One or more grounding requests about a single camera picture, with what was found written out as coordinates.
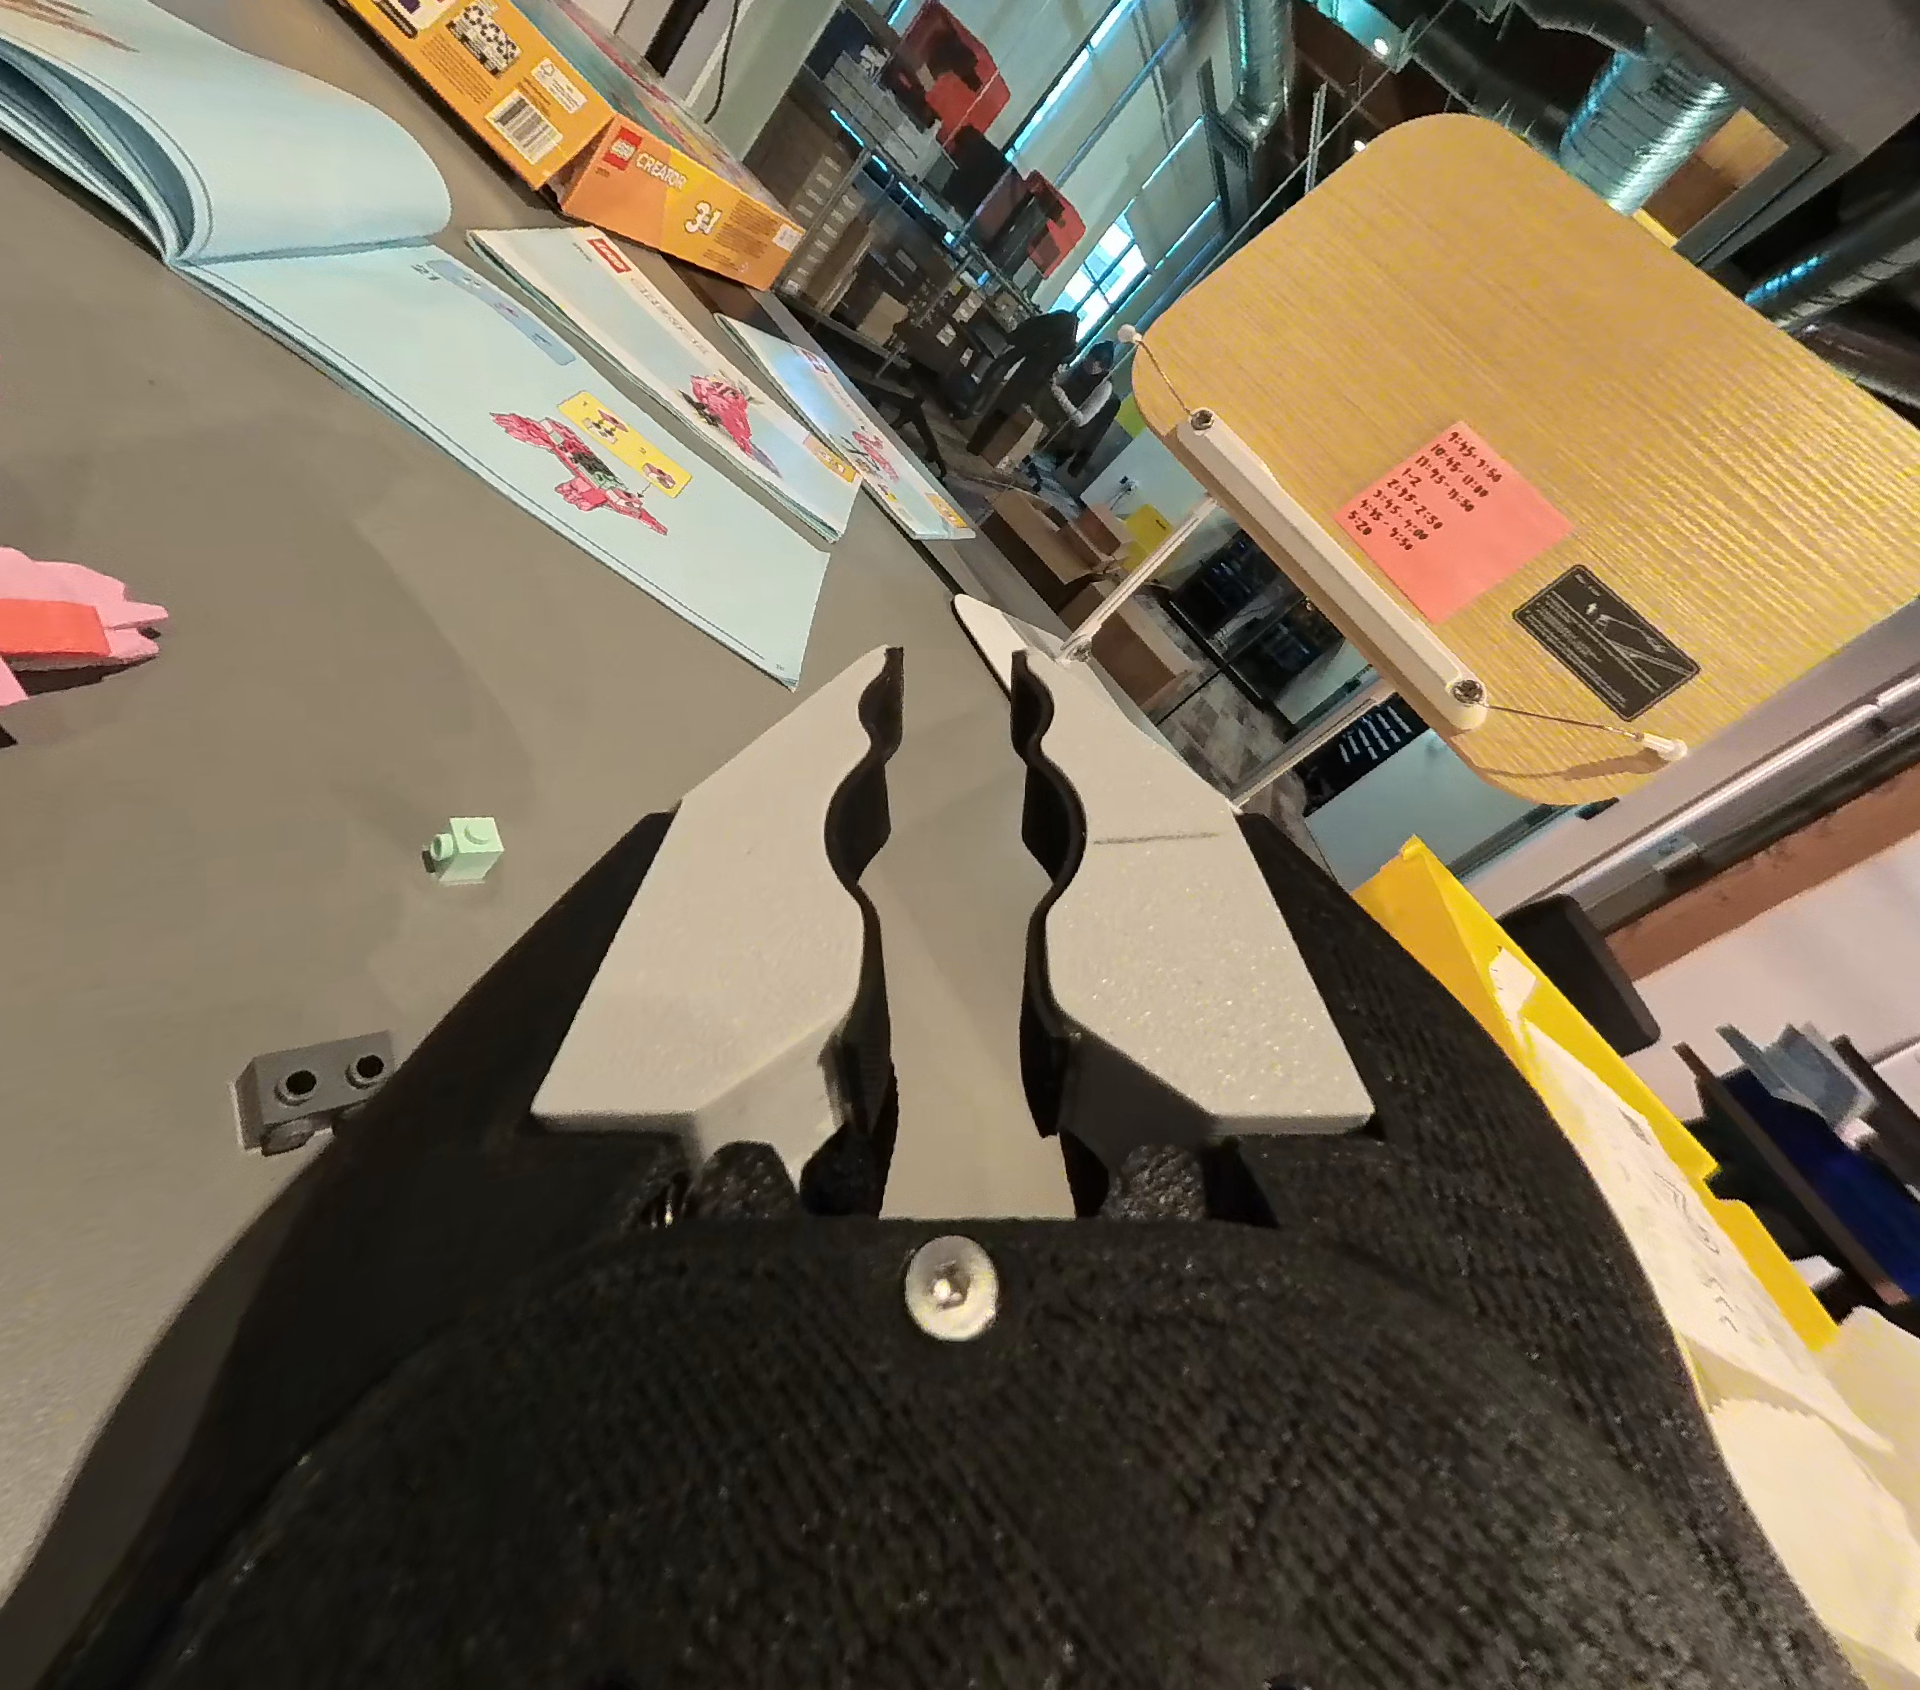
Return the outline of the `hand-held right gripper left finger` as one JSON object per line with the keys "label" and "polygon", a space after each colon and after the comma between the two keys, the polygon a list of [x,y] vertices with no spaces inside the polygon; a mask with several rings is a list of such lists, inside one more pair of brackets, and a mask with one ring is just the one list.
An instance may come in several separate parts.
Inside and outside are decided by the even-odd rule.
{"label": "hand-held right gripper left finger", "polygon": [[532,1102],[549,1132],[828,1144],[889,835],[904,653],[876,646],[683,793]]}

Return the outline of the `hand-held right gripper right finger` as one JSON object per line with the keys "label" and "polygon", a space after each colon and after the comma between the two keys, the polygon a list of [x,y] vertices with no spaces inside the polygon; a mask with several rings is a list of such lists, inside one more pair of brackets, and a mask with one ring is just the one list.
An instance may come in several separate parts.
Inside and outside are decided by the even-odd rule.
{"label": "hand-held right gripper right finger", "polygon": [[1374,1102],[1229,802],[1087,670],[1009,665],[1025,927],[1019,1076],[1043,1135],[1335,1135]]}

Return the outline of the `dark grey toy brick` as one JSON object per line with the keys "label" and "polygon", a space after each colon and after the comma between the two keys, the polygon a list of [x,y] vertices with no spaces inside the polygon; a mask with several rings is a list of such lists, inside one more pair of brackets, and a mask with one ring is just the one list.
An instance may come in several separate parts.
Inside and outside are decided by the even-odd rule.
{"label": "dark grey toy brick", "polygon": [[337,1132],[387,1083],[395,1064],[390,1030],[254,1055],[232,1081],[241,1149],[286,1153]]}

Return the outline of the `pink toy brick model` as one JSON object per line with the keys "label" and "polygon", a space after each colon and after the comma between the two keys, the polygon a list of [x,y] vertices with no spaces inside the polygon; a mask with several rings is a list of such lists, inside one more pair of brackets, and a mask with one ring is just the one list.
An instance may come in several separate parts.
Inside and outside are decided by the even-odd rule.
{"label": "pink toy brick model", "polygon": [[170,613],[84,563],[2,550],[2,707],[32,694],[29,678],[97,678],[158,653]]}

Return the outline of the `yellow plastic bin with papers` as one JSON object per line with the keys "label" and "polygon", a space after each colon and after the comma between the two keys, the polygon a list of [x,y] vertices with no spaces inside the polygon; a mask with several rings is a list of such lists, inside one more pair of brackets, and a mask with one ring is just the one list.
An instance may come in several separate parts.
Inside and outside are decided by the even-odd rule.
{"label": "yellow plastic bin with papers", "polygon": [[1866,1685],[1918,1683],[1916,1335],[1836,1319],[1691,1130],[1419,841],[1358,903],[1487,1027],[1596,1181],[1739,1495]]}

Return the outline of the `black rectangular panel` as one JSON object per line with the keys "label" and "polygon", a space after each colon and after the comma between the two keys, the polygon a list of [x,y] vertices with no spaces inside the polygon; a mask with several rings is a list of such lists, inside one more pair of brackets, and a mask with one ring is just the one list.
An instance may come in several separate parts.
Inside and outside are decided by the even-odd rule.
{"label": "black rectangular panel", "polygon": [[1519,903],[1501,911],[1500,927],[1615,1053],[1660,1041],[1657,1019],[1577,898]]}

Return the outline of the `pink sticky note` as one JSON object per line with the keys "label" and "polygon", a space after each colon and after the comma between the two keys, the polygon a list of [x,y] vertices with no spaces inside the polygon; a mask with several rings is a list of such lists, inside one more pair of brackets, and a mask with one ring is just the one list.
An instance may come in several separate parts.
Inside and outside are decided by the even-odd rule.
{"label": "pink sticky note", "polygon": [[1571,520],[1463,419],[1355,491],[1335,526],[1430,623],[1571,535]]}

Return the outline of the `black label plate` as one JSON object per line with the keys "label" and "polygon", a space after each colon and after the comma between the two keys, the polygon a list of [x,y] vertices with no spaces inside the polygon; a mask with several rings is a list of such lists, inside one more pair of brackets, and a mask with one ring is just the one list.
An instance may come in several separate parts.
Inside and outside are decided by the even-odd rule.
{"label": "black label plate", "polygon": [[1509,617],[1626,723],[1701,675],[1684,647],[1586,563],[1549,577]]}

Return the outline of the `closed light blue instruction booklet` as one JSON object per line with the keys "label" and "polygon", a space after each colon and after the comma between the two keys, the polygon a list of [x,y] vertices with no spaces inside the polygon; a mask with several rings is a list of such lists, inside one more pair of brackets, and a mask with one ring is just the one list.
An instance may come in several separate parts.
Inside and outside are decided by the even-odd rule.
{"label": "closed light blue instruction booklet", "polygon": [[900,446],[828,358],[736,315],[721,313],[715,326],[756,362],[803,426],[852,465],[865,493],[905,535],[923,543],[976,535],[930,469]]}
{"label": "closed light blue instruction booklet", "polygon": [[481,228],[467,242],[803,526],[828,543],[846,535],[854,468],[728,358],[632,247],[591,226]]}

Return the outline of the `blue storage bin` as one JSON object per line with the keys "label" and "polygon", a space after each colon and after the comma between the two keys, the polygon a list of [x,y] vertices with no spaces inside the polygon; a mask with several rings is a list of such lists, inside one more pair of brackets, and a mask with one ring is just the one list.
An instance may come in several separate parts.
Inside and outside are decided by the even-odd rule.
{"label": "blue storage bin", "polygon": [[1819,1253],[1884,1307],[1918,1300],[1916,1108],[1845,1035],[1719,1025],[1734,1066],[1686,1053],[1719,1198],[1755,1209],[1782,1246]]}

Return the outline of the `open light blue instruction booklet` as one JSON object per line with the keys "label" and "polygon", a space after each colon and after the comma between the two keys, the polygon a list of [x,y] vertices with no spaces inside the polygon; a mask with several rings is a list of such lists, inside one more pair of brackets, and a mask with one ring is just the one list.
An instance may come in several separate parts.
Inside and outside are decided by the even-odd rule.
{"label": "open light blue instruction booklet", "polygon": [[828,547],[440,242],[451,197],[371,103],[147,0],[2,0],[4,135],[155,257],[796,687]]}

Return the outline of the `wooden book stand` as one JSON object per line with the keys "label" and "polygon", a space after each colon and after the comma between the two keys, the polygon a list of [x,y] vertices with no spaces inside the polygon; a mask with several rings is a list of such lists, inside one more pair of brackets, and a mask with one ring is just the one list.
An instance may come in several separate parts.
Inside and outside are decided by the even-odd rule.
{"label": "wooden book stand", "polygon": [[[1916,597],[1916,429],[1490,120],[1384,132],[1133,342],[1148,429],[1486,783],[1621,797]],[[1430,623],[1335,523],[1465,421],[1571,533]],[[1626,723],[1513,621],[1590,568],[1700,663]]]}

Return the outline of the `red 3D printer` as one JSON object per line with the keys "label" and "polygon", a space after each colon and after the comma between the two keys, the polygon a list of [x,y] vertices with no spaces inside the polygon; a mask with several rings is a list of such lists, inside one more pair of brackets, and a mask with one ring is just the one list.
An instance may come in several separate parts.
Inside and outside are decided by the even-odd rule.
{"label": "red 3D printer", "polygon": [[1081,244],[1086,222],[1046,176],[1009,165],[974,209],[969,231],[1004,278],[1023,282],[1058,270]]}
{"label": "red 3D printer", "polygon": [[939,148],[961,133],[985,133],[1009,100],[992,51],[943,0],[923,0],[900,33],[879,81]]}

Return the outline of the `orange toy brick box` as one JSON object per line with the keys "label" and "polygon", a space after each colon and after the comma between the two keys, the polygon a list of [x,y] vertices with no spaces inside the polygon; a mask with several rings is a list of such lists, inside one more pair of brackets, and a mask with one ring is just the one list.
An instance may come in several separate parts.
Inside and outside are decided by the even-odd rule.
{"label": "orange toy brick box", "polygon": [[770,290],[803,228],[572,0],[337,0],[521,186],[576,223]]}

